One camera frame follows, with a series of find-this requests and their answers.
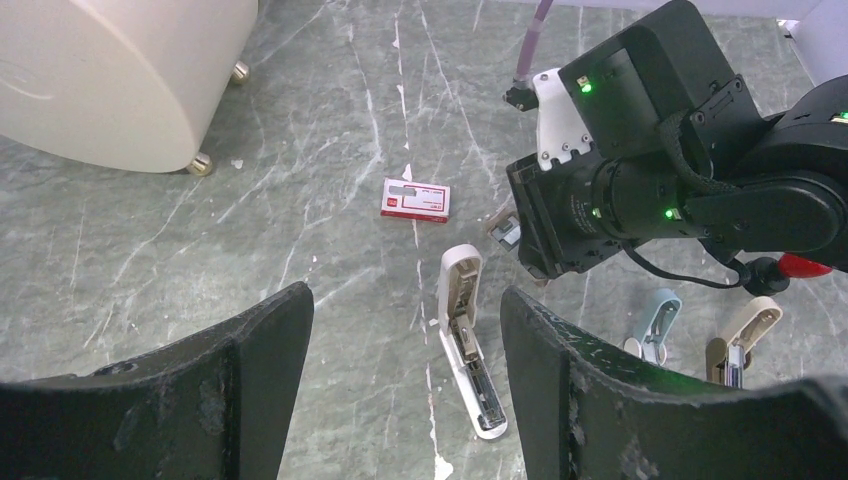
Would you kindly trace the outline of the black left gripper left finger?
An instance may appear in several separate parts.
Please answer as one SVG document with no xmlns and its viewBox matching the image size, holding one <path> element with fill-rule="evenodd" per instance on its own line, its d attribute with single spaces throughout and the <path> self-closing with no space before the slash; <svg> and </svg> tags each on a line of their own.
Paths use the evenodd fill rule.
<svg viewBox="0 0 848 480">
<path fill-rule="evenodd" d="M 157 350 L 1 386 L 5 479 L 273 479 L 314 318 L 296 282 Z"/>
</svg>

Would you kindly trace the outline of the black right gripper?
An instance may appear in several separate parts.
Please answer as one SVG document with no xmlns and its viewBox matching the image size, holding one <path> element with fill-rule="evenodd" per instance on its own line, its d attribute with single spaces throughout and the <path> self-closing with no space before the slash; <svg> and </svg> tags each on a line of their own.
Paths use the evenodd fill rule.
<svg viewBox="0 0 848 480">
<path fill-rule="evenodd" d="M 584 273 L 618 253 L 643 264 L 641 245 L 690 238 L 749 280 L 731 242 L 749 227 L 716 208 L 740 191 L 732 171 L 774 119 L 759 113 L 697 7 L 669 1 L 556 69 L 593 143 L 550 171 L 537 150 L 507 169 L 530 275 Z"/>
</svg>

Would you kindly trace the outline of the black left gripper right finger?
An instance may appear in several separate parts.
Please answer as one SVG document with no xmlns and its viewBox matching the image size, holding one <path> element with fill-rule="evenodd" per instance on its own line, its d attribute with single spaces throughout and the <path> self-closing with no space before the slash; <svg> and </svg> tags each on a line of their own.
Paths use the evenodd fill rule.
<svg viewBox="0 0 848 480">
<path fill-rule="evenodd" d="M 847 381 L 733 389 L 643 361 L 517 287 L 500 321 L 531 479 L 843 479 Z"/>
</svg>

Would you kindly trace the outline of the beige brown small stapler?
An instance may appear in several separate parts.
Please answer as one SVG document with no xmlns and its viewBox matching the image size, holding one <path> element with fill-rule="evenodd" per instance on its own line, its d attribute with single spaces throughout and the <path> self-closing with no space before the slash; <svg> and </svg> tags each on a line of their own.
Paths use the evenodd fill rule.
<svg viewBox="0 0 848 480">
<path fill-rule="evenodd" d="M 741 389 L 752 363 L 752 350 L 782 319 L 783 309 L 768 296 L 755 297 L 734 314 L 705 348 L 710 383 Z"/>
</svg>

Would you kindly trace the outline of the long white stapler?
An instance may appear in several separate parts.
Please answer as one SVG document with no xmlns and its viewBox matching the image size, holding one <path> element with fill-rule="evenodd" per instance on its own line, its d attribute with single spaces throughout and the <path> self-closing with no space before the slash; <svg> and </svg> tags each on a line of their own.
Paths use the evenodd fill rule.
<svg viewBox="0 0 848 480">
<path fill-rule="evenodd" d="M 482 256 L 471 244 L 454 246 L 442 254 L 437 322 L 440 341 L 475 434 L 490 441 L 506 432 L 508 420 L 474 332 L 482 270 Z"/>
</svg>

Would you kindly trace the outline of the cardboard tray with staples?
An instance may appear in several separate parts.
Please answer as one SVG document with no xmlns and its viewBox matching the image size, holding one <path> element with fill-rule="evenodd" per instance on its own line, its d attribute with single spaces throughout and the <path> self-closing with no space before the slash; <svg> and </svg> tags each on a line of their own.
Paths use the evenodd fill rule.
<svg viewBox="0 0 848 480">
<path fill-rule="evenodd" d="M 503 207 L 485 223 L 486 233 L 505 251 L 514 252 L 520 243 L 521 226 L 518 213 L 510 207 Z"/>
</svg>

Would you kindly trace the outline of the red white staple box sleeve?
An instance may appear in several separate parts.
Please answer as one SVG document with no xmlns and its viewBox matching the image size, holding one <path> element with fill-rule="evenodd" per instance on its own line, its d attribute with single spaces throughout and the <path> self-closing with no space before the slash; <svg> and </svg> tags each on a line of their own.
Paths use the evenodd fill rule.
<svg viewBox="0 0 848 480">
<path fill-rule="evenodd" d="M 450 218 L 451 188 L 390 179 L 384 181 L 380 214 L 432 223 L 447 223 Z"/>
</svg>

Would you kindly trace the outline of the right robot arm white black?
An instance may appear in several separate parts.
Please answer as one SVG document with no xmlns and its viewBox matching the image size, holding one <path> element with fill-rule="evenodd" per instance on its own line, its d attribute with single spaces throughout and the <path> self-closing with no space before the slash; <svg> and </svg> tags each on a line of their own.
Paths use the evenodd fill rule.
<svg viewBox="0 0 848 480">
<path fill-rule="evenodd" d="M 507 175 L 518 257 L 538 280 L 655 239 L 694 239 L 738 284 L 740 252 L 847 267 L 847 80 L 760 115 L 696 6 L 670 1 L 571 63 L 529 72 L 548 2 L 504 99 L 537 114 Z"/>
</svg>

